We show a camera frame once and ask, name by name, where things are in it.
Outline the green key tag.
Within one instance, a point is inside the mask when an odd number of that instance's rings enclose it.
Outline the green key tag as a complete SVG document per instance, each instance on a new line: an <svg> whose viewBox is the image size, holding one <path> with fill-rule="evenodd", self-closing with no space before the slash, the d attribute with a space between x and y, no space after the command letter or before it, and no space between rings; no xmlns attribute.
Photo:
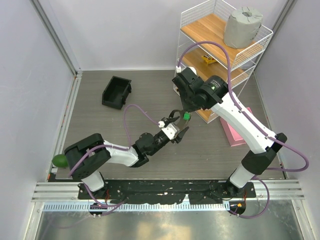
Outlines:
<svg viewBox="0 0 320 240"><path fill-rule="evenodd" d="M191 119L191 114L190 114L189 112L185 112L185 113L183 114L183 119L184 119L185 121L189 121L189 120Z"/></svg>

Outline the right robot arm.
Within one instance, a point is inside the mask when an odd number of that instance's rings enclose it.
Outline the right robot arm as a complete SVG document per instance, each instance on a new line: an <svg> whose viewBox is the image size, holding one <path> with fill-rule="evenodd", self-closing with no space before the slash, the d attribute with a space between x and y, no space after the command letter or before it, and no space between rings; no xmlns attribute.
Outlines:
<svg viewBox="0 0 320 240"><path fill-rule="evenodd" d="M213 75L203 81L193 67L186 67L173 78L186 112L210 109L225 120L246 142L249 152L227 180L226 191L232 197L244 192L246 183L261 175L287 141L284 133L274 133L245 108L228 84Z"/></svg>

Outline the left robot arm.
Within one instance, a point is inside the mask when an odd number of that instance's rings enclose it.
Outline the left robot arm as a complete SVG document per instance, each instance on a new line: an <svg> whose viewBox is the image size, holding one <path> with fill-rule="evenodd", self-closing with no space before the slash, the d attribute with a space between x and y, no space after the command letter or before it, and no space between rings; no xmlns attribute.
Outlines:
<svg viewBox="0 0 320 240"><path fill-rule="evenodd" d="M180 143L186 131L191 114L183 110L173 110L169 117L158 122L160 131L153 135L145 132L131 146L113 144L94 133L64 150L70 176L81 181L80 189L96 199L107 193L107 183L99 172L104 164L120 164L130 168L139 168L149 162L153 156L169 142Z"/></svg>

